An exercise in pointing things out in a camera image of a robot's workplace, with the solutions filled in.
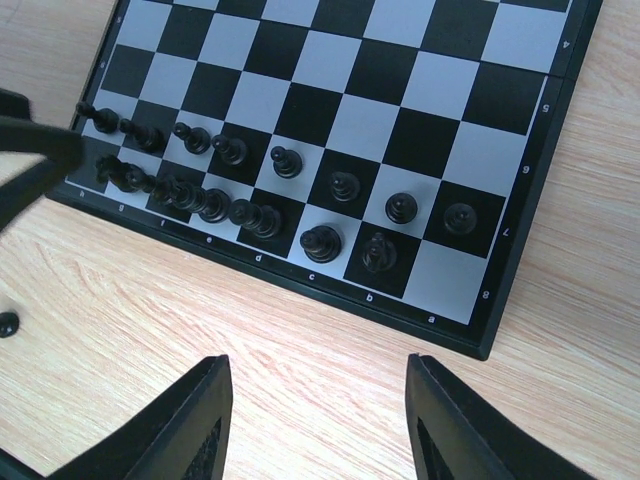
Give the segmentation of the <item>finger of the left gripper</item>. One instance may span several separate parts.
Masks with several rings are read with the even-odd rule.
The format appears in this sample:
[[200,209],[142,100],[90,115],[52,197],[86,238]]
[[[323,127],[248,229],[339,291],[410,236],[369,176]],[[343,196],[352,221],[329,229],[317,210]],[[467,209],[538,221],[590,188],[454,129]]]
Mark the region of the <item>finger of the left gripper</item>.
[[81,166],[83,141],[77,132],[33,121],[29,99],[3,89],[1,151],[41,157],[39,162],[1,185],[1,227],[6,228]]

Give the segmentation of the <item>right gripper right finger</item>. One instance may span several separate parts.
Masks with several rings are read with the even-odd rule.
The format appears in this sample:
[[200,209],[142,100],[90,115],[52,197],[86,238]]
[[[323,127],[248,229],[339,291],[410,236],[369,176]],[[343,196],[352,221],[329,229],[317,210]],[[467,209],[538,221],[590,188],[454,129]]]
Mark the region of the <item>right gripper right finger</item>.
[[590,479],[432,356],[408,357],[405,406],[419,479]]

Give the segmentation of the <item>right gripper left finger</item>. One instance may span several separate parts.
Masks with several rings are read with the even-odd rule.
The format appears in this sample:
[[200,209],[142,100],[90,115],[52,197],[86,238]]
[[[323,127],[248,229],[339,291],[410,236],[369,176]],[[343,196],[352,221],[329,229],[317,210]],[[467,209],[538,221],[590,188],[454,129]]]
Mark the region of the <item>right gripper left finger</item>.
[[209,356],[51,479],[221,479],[233,390],[229,357]]

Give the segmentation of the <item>black pawn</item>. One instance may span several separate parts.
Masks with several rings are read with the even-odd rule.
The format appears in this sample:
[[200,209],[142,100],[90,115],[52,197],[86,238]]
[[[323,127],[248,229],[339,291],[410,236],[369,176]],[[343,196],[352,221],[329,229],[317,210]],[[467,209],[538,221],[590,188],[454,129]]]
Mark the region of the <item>black pawn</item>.
[[476,210],[467,203],[454,203],[444,212],[443,222],[445,230],[454,236],[464,236],[472,233],[478,224]]
[[119,121],[118,128],[125,135],[132,136],[138,147],[147,153],[155,153],[164,146],[164,136],[156,127],[139,125],[123,118]]
[[398,192],[387,199],[385,213],[387,218],[395,224],[408,224],[417,216],[418,204],[411,194]]
[[92,104],[80,101],[75,109],[79,116],[91,120],[94,128],[100,133],[112,134],[119,128],[120,117],[110,108],[96,109]]
[[190,127],[183,122],[177,122],[173,126],[173,134],[182,140],[185,149],[194,155],[205,153],[211,146],[210,134],[201,127]]
[[230,166],[241,165],[248,156],[248,147],[239,138],[230,138],[223,134],[218,134],[211,139],[211,145],[219,154],[221,160]]

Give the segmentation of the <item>black chess piece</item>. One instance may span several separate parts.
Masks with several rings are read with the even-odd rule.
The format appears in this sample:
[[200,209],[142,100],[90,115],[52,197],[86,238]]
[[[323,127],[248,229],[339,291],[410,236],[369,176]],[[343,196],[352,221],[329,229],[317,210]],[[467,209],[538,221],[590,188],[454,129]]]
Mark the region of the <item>black chess piece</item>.
[[0,313],[0,338],[6,339],[15,335],[20,328],[20,317],[14,311]]
[[330,176],[330,192],[338,202],[351,202],[359,196],[360,181],[352,173],[335,171]]
[[150,196],[160,205],[189,210],[196,200],[196,190],[190,182],[178,180],[173,176],[163,176],[156,179]]
[[205,190],[189,182],[173,185],[170,198],[177,209],[197,214],[204,222],[220,223],[229,214],[231,199],[218,188]]
[[382,232],[376,232],[363,247],[362,263],[371,273],[388,271],[397,261],[395,244]]
[[318,225],[304,231],[299,239],[305,255],[315,263],[329,263],[342,250],[342,240],[338,232],[330,226]]
[[125,193],[143,191],[150,193],[154,180],[137,165],[122,162],[114,155],[99,157],[95,162],[96,181],[102,184],[111,182]]
[[231,203],[229,219],[260,240],[275,238],[283,229],[283,216],[279,209],[246,199],[238,199]]
[[270,151],[274,172],[281,178],[292,179],[303,169],[302,157],[294,150],[274,146]]

